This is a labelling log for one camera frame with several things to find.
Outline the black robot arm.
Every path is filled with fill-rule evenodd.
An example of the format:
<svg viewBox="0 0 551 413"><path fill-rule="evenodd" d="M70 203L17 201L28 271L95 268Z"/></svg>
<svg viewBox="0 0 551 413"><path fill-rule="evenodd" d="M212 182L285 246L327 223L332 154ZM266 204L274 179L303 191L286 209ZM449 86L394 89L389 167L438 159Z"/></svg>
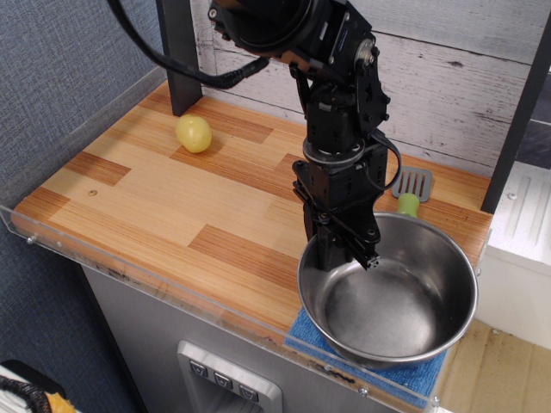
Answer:
<svg viewBox="0 0 551 413"><path fill-rule="evenodd" d="M237 47L288 65L297 84L307 131L294 192L319 268L373 267L374 205L392 186L387 157L396 148L380 129L389 98L371 25L347 1L214 1L208 15Z"/></svg>

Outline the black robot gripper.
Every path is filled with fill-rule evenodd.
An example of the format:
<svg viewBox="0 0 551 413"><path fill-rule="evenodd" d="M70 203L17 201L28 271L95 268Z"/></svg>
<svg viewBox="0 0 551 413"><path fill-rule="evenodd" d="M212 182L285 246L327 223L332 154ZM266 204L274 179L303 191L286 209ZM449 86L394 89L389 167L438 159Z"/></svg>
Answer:
<svg viewBox="0 0 551 413"><path fill-rule="evenodd" d="M387 153L385 146L374 144L344 167L294 162L294 192L303 202L306 238L317 253L316 268L331 271L352 261L365 269L376 265L381 232L374 206L384 191Z"/></svg>

